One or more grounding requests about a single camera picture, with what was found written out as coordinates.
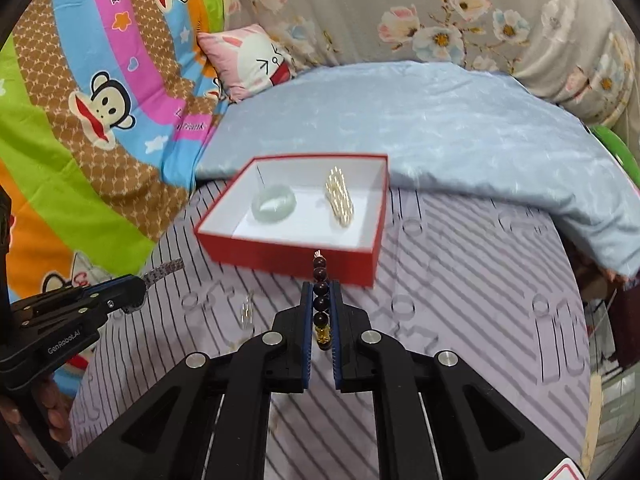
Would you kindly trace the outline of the left hand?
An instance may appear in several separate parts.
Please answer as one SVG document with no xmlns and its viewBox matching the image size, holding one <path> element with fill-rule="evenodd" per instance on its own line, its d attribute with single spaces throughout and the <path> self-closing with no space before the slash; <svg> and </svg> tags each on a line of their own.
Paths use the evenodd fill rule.
<svg viewBox="0 0 640 480">
<path fill-rule="evenodd" d="M 58 443 L 66 443 L 72 436 L 70 429 L 70 404 L 52 377 L 41 379 L 35 386 L 37 400 L 47 411 L 50 435 Z M 1 415 L 9 424 L 17 425 L 21 414 L 10 400 L 1 400 Z"/>
</svg>

